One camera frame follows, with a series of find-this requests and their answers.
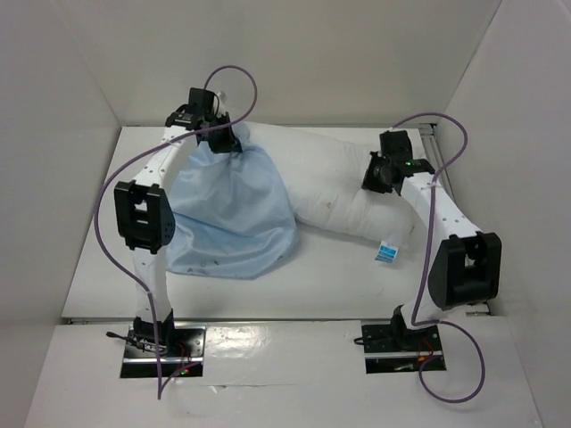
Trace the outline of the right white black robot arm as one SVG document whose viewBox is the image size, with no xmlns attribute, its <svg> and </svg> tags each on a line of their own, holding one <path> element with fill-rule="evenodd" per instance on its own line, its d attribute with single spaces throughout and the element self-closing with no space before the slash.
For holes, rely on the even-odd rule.
<svg viewBox="0 0 571 428">
<path fill-rule="evenodd" d="M 388 333 L 377 340 L 385 348 L 412 351 L 445 312 L 497 296 L 502 244 L 497 234 L 483 232 L 461 212 L 428 160 L 414 158 L 406 131 L 386 131 L 379 139 L 363 189 L 397 194 L 427 228 L 417 298 L 394 310 Z"/>
</svg>

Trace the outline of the light blue pillowcase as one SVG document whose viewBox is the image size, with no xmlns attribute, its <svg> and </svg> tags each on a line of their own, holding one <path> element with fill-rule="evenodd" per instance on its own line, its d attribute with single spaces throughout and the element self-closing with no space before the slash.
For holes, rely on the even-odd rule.
<svg viewBox="0 0 571 428">
<path fill-rule="evenodd" d="M 242 152 L 215 154 L 201 143 L 168 196 L 176 221 L 167 270 L 252 280 L 278 268 L 299 233 L 286 187 L 247 124 L 234 127 Z"/>
</svg>

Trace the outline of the white pillow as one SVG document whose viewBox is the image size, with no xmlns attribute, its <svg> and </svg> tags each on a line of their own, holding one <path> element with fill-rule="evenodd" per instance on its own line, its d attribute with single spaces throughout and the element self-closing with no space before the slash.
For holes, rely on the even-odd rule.
<svg viewBox="0 0 571 428">
<path fill-rule="evenodd" d="M 295 218 L 328 232 L 410 244 L 418 217 L 395 193 L 362 189 L 372 152 L 380 148 L 375 128 L 290 128 L 245 122 L 235 127 L 243 144 L 263 149 L 280 175 Z"/>
</svg>

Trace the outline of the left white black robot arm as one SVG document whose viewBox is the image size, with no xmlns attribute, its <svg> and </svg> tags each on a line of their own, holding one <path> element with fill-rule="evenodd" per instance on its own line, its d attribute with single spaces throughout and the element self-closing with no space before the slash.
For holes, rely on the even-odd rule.
<svg viewBox="0 0 571 428">
<path fill-rule="evenodd" d="M 130 250 L 137 284 L 137 309 L 131 341 L 164 356 L 176 345 L 173 308 L 166 284 L 166 249 L 176 221 L 168 193 L 188 157 L 200 146 L 215 153 L 241 152 L 225 96 L 191 88 L 188 102 L 169 115 L 174 133 L 129 181 L 113 189 L 118 232 Z"/>
</svg>

